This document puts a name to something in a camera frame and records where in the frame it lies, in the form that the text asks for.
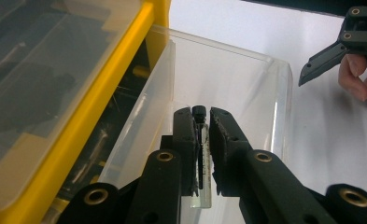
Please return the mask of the yellow organizer cabinet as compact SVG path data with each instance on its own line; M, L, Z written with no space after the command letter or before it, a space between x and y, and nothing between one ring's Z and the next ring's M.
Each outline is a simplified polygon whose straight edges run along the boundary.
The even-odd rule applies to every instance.
M153 25L167 26L172 0L141 0L48 136L24 133L0 166L0 224L39 224Z

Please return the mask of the small dark screw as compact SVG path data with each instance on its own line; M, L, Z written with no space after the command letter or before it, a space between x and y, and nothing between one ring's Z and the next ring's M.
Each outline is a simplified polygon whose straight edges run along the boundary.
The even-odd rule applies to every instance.
M195 120L198 155L196 159L197 191L191 197L191 207L207 209L212 206L211 157L209 150L209 133L206 123L206 109L203 105L194 106L191 110Z

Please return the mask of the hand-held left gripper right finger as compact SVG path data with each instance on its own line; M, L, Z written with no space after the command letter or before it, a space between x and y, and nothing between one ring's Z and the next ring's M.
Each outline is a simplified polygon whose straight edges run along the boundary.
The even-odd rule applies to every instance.
M233 115L210 109L210 150L217 193L238 197L248 224L336 224L275 154L254 149Z

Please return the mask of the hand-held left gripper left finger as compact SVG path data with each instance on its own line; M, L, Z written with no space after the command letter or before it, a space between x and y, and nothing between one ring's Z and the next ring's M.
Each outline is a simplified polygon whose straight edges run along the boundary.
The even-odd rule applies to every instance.
M173 115L173 133L147 159L124 224L180 224L181 198L195 190L198 140L191 109Z

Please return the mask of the clear plastic storage drawer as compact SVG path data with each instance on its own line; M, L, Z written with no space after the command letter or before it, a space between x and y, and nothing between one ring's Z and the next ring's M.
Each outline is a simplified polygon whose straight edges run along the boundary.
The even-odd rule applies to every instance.
M148 155L173 131L173 114L203 105L229 111L255 149L285 157L292 74L267 55L152 26L148 54L156 59L100 175L122 188L141 176Z

